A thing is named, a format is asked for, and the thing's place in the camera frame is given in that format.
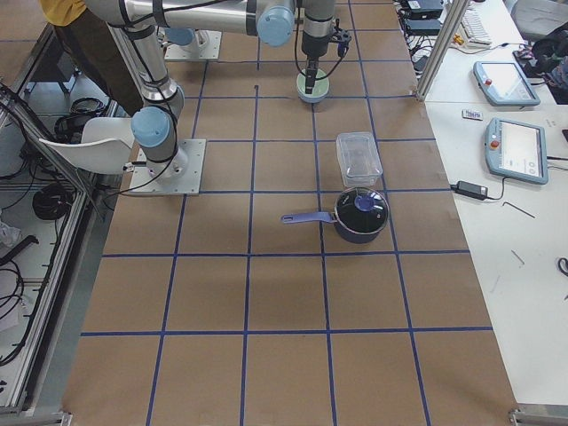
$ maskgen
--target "pot lid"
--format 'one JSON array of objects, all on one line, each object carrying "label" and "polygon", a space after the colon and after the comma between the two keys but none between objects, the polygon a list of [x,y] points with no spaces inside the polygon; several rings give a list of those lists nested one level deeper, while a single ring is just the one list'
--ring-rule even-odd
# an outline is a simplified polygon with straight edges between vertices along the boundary
[{"label": "pot lid", "polygon": [[352,188],[339,195],[335,204],[337,220],[355,233],[376,233],[389,218],[386,200],[369,188]]}]

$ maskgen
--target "electronic device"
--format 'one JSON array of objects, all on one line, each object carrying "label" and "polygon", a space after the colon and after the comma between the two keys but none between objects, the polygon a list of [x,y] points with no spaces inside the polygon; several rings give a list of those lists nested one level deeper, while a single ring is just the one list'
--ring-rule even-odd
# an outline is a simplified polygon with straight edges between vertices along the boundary
[{"label": "electronic device", "polygon": [[467,9],[463,14],[458,35],[468,48],[486,49],[493,43],[475,9]]},{"label": "electronic device", "polygon": [[493,118],[485,135],[485,160],[495,175],[532,184],[548,182],[546,139],[540,126]]},{"label": "electronic device", "polygon": [[444,9],[440,0],[401,0],[400,5],[408,20],[436,20]]},{"label": "electronic device", "polygon": [[406,21],[406,33],[409,36],[437,36],[441,28],[439,20]]},{"label": "electronic device", "polygon": [[478,61],[473,74],[489,103],[496,107],[533,107],[540,99],[516,62]]}]

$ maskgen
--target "small white object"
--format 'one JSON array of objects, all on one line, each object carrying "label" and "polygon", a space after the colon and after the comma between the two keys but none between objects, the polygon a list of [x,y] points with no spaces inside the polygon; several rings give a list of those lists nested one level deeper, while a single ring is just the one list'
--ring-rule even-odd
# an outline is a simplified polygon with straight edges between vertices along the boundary
[{"label": "small white object", "polygon": [[0,220],[0,242],[6,247],[15,246],[20,236],[21,230],[19,228],[9,226]]},{"label": "small white object", "polygon": [[462,109],[461,117],[467,118],[468,120],[483,121],[483,114],[481,114],[480,111],[475,111],[473,109]]}]

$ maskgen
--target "clear plastic box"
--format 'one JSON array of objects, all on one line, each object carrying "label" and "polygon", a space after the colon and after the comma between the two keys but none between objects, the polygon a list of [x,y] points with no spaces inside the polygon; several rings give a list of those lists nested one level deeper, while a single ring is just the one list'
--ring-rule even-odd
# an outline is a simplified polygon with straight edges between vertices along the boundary
[{"label": "clear plastic box", "polygon": [[383,174],[375,138],[369,132],[341,133],[336,141],[337,160],[343,184],[372,186]]}]

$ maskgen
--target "blue pot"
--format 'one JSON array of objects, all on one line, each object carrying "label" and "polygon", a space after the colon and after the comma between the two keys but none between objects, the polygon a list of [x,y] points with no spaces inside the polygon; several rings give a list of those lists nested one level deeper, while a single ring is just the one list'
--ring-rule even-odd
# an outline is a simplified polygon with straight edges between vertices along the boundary
[{"label": "blue pot", "polygon": [[333,213],[316,211],[284,215],[284,224],[326,222],[334,224],[346,241],[364,244],[374,240],[389,220],[389,206],[377,191],[365,187],[350,188],[337,197]]}]

